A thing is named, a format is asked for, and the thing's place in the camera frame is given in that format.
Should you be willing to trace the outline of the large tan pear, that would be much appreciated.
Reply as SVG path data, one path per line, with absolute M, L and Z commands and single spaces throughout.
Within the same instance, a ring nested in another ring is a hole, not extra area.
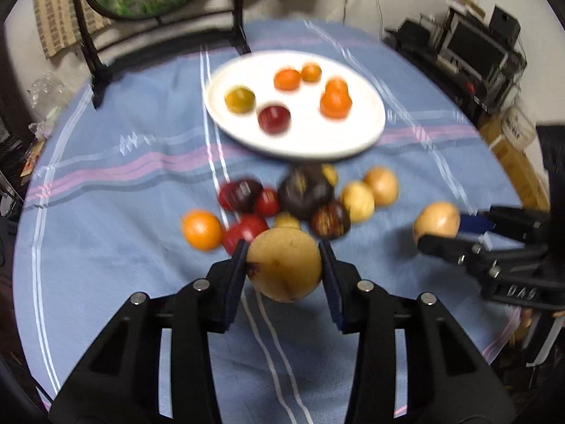
M 322 279 L 317 242 L 306 232 L 289 227 L 269 229 L 250 244 L 247 277 L 272 301 L 291 304 L 312 293 Z

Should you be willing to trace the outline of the red tomato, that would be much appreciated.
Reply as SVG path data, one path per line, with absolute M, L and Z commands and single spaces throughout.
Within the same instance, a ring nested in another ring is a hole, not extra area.
M 254 211 L 264 218 L 276 216 L 281 211 L 278 193 L 273 188 L 264 188 L 256 198 Z
M 254 214 L 244 214 L 238 223 L 232 225 L 223 235 L 222 245 L 228 255 L 233 255 L 238 242 L 251 243 L 258 235 L 269 229 L 264 218 Z

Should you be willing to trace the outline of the large orange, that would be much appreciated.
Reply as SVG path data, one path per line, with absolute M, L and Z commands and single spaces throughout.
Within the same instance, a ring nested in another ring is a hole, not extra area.
M 331 120 L 346 119 L 352 106 L 351 97 L 340 91 L 324 92 L 320 99 L 321 114 Z

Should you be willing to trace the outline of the orange tomato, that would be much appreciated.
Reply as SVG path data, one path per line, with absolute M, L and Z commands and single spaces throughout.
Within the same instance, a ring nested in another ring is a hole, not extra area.
M 184 238 L 196 250 L 208 252 L 221 244 L 224 230 L 211 212 L 191 210 L 182 217 L 181 226 Z

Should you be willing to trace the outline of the green-yellow tomato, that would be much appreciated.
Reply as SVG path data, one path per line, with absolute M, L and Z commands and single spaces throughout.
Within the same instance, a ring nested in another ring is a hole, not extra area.
M 225 96 L 227 109 L 234 114 L 245 114 L 253 111 L 256 106 L 256 96 L 252 90 L 244 86 L 231 89 Z

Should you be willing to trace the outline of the large dark purple fruit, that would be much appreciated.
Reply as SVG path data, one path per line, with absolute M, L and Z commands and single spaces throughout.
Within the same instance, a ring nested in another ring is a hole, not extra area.
M 282 209 L 299 220 L 308 220 L 334 197 L 334 187 L 320 170 L 295 166 L 278 186 Z

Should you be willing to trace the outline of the tan round fruit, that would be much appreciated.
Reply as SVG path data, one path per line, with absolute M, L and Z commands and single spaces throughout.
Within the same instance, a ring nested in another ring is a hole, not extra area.
M 424 235 L 455 237 L 460 228 L 458 208 L 445 201 L 435 202 L 424 208 L 413 223 L 414 242 Z

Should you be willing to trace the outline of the tan fruit upper right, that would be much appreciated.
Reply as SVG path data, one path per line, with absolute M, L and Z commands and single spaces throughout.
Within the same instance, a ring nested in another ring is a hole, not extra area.
M 363 182 L 374 196 L 374 205 L 385 208 L 397 202 L 399 182 L 397 176 L 385 166 L 374 166 L 364 176 Z

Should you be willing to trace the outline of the pale yellow fruit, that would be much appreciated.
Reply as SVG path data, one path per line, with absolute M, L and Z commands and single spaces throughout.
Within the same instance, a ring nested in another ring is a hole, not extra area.
M 345 207 L 352 223 L 369 220 L 375 210 L 374 196 L 371 188 L 362 181 L 351 181 L 344 186 L 340 201 Z

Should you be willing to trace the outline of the computer monitor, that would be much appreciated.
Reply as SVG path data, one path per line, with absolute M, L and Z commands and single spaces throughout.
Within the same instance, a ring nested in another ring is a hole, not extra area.
M 490 81 L 509 56 L 509 49 L 485 30 L 454 17 L 440 47 L 440 56 L 481 81 Z

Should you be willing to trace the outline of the dark red apple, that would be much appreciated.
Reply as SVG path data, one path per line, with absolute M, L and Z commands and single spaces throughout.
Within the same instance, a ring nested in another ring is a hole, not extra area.
M 288 131 L 290 111 L 281 104 L 268 104 L 258 111 L 258 125 L 268 135 L 280 135 Z

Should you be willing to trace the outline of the small yellow-green fruit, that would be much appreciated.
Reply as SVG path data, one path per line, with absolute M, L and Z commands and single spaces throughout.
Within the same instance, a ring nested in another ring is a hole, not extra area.
M 326 177 L 327 182 L 335 187 L 339 182 L 339 175 L 335 167 L 330 164 L 321 164 L 321 172 Z

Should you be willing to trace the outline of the black desk shelf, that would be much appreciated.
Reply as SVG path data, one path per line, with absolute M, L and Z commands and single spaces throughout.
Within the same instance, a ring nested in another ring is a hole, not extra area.
M 425 74 L 475 126 L 498 114 L 528 63 L 516 50 L 518 20 L 499 7 L 490 22 L 448 10 L 437 24 L 405 19 L 385 31 L 385 41 Z

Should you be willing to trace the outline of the small dark passion fruit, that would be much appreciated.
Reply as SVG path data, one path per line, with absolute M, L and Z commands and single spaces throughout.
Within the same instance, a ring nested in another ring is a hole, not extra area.
M 315 212 L 309 221 L 309 228 L 318 239 L 339 239 L 351 228 L 350 215 L 339 200 L 332 200 Z

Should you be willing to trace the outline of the small orange mandarin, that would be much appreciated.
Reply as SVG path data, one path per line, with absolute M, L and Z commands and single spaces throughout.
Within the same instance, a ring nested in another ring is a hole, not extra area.
M 339 77 L 330 78 L 326 83 L 325 92 L 327 94 L 340 94 L 347 96 L 349 94 L 349 87 L 347 81 Z

